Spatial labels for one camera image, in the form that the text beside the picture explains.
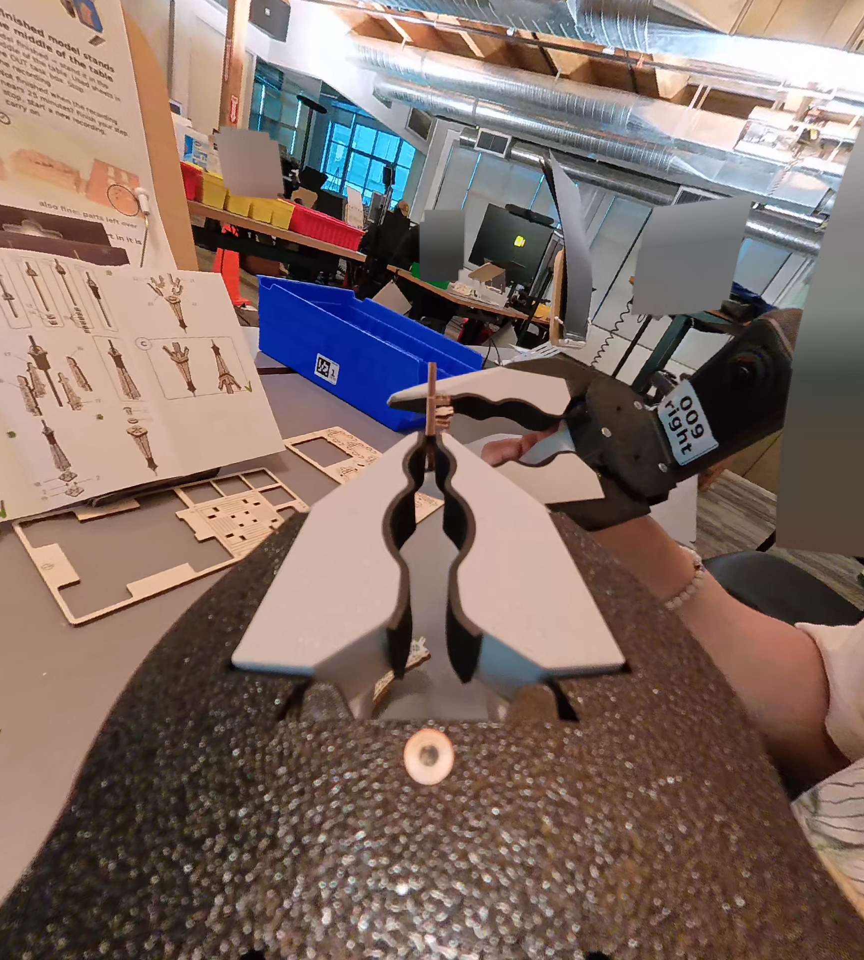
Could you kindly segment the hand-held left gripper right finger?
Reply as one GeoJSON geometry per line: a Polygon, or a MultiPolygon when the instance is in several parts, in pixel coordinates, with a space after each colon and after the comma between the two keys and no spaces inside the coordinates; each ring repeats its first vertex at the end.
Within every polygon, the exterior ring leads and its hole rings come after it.
{"type": "Polygon", "coordinates": [[[459,551],[446,643],[460,679],[535,685],[623,669],[550,505],[522,488],[522,463],[494,468],[450,435],[440,438],[452,464],[442,525],[459,551]]]}

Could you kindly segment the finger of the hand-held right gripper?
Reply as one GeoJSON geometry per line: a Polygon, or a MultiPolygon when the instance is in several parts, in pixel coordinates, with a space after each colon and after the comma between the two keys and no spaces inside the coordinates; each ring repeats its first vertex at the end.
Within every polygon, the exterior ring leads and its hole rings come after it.
{"type": "Polygon", "coordinates": [[[504,418],[528,431],[544,431],[585,396],[590,368],[571,358],[523,361],[438,379],[436,395],[456,414],[477,421],[504,418]]]}
{"type": "Polygon", "coordinates": [[[522,465],[522,489],[543,504],[597,501],[606,496],[599,474],[572,450],[530,450],[522,457],[522,465]]]}

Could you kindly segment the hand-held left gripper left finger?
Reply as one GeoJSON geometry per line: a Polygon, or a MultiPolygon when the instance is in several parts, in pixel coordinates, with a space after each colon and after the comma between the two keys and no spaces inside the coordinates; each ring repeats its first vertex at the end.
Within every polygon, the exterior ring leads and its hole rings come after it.
{"type": "Polygon", "coordinates": [[[413,617],[401,549],[415,532],[425,465],[417,432],[311,508],[234,666],[313,679],[403,677],[413,617]]]}

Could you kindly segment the wooden tower spire piece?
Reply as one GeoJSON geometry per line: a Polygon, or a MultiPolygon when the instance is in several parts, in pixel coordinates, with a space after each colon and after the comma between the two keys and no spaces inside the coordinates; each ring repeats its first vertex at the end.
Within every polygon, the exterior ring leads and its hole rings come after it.
{"type": "Polygon", "coordinates": [[[381,531],[382,544],[394,564],[395,604],[381,629],[387,664],[373,685],[371,702],[374,706],[384,701],[395,681],[404,678],[407,672],[424,664],[430,657],[424,640],[414,638],[411,574],[401,549],[417,527],[415,498],[425,483],[426,474],[434,474],[439,490],[445,492],[452,467],[440,438],[452,414],[451,401],[446,395],[438,395],[437,376],[437,365],[430,362],[427,385],[419,393],[425,407],[423,431],[408,438],[407,448],[401,455],[389,453],[383,457],[393,470],[391,496],[381,514],[381,531]]]}

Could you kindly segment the person's right hand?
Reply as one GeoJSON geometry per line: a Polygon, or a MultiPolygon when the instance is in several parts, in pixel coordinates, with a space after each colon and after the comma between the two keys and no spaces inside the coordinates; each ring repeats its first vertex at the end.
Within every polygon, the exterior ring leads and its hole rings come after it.
{"type": "Polygon", "coordinates": [[[528,433],[520,436],[495,435],[484,443],[480,457],[490,466],[521,460],[534,446],[553,436],[555,429],[528,433]]]}

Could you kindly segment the wooden sheet with ornate cutouts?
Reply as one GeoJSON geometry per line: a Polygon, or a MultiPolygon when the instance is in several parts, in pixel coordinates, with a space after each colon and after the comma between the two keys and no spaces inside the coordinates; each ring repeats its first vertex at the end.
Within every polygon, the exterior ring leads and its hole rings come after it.
{"type": "Polygon", "coordinates": [[[339,426],[287,438],[284,444],[288,451],[339,485],[354,479],[382,457],[381,451],[339,426]]]}

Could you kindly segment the black computer monitor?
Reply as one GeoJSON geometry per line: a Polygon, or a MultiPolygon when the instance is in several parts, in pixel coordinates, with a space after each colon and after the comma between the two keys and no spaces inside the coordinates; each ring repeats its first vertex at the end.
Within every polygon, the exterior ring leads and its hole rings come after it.
{"type": "Polygon", "coordinates": [[[490,203],[468,261],[501,268],[509,285],[531,288],[555,229],[551,217],[510,204],[490,203]]]}

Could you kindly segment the black office chair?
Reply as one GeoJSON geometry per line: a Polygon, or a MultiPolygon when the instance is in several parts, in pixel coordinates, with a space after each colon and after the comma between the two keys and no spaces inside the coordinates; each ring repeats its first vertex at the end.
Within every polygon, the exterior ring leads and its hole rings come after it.
{"type": "Polygon", "coordinates": [[[707,559],[710,576],[734,599],[765,616],[794,625],[853,626],[864,610],[784,558],[741,551],[707,559]]]}

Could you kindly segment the wooden sheet with grid part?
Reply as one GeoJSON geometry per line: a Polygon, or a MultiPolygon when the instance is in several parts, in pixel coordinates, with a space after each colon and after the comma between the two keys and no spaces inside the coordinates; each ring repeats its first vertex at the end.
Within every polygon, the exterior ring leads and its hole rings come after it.
{"type": "Polygon", "coordinates": [[[309,505],[262,467],[12,522],[66,620],[83,625],[246,558],[309,505]]]}

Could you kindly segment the open instruction booklet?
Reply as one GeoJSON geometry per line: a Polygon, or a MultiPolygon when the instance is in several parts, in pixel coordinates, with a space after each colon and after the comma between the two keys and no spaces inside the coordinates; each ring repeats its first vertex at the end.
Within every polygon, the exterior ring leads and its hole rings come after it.
{"type": "Polygon", "coordinates": [[[218,274],[0,248],[0,523],[283,450],[218,274]]]}

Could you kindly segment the brown backing board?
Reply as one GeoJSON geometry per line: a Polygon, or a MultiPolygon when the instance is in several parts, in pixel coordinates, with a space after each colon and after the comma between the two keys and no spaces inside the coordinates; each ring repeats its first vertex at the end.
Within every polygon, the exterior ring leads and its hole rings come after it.
{"type": "Polygon", "coordinates": [[[138,21],[130,14],[137,6],[122,2],[122,8],[160,222],[176,266],[184,271],[197,271],[198,256],[174,137],[165,72],[138,21]]]}

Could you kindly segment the dark flat box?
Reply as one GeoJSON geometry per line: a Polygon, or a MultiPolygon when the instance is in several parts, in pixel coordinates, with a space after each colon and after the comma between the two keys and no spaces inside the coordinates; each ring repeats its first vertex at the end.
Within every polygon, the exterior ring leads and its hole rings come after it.
{"type": "Polygon", "coordinates": [[[76,258],[104,267],[129,264],[127,252],[112,245],[98,222],[2,204],[0,249],[76,258]]]}

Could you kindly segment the printed instruction poster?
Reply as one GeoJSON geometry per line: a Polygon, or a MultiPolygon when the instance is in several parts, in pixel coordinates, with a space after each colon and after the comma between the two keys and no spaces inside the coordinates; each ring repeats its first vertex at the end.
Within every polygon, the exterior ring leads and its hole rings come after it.
{"type": "Polygon", "coordinates": [[[104,226],[139,266],[161,228],[123,9],[117,1],[0,1],[0,205],[104,226]]]}

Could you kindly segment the green metal frame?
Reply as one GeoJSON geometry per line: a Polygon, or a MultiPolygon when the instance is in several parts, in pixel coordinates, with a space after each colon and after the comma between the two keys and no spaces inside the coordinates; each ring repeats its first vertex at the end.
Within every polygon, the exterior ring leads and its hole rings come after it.
{"type": "Polygon", "coordinates": [[[723,305],[717,310],[674,318],[675,322],[680,319],[684,324],[671,359],[665,364],[664,371],[672,383],[678,385],[689,379],[700,366],[744,330],[748,321],[740,319],[739,313],[735,309],[728,312],[723,305]]]}

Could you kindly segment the silver ventilation duct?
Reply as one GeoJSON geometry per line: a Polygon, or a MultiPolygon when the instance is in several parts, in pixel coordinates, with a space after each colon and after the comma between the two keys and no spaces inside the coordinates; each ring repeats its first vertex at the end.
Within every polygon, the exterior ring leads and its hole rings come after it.
{"type": "Polygon", "coordinates": [[[749,41],[864,55],[864,2],[569,1],[586,39],[641,53],[732,53],[749,41]]]}
{"type": "Polygon", "coordinates": [[[672,205],[683,186],[716,196],[711,181],[669,148],[522,115],[511,107],[465,94],[439,95],[405,80],[378,78],[373,94],[385,105],[398,102],[461,125],[460,142],[467,149],[536,169],[553,158],[574,180],[651,206],[672,205]]]}
{"type": "Polygon", "coordinates": [[[647,107],[652,101],[622,90],[603,89],[520,68],[476,63],[453,54],[423,51],[374,38],[354,38],[349,58],[356,66],[384,78],[431,90],[582,118],[608,129],[650,130],[660,138],[667,137],[654,119],[649,118],[647,107]]]}

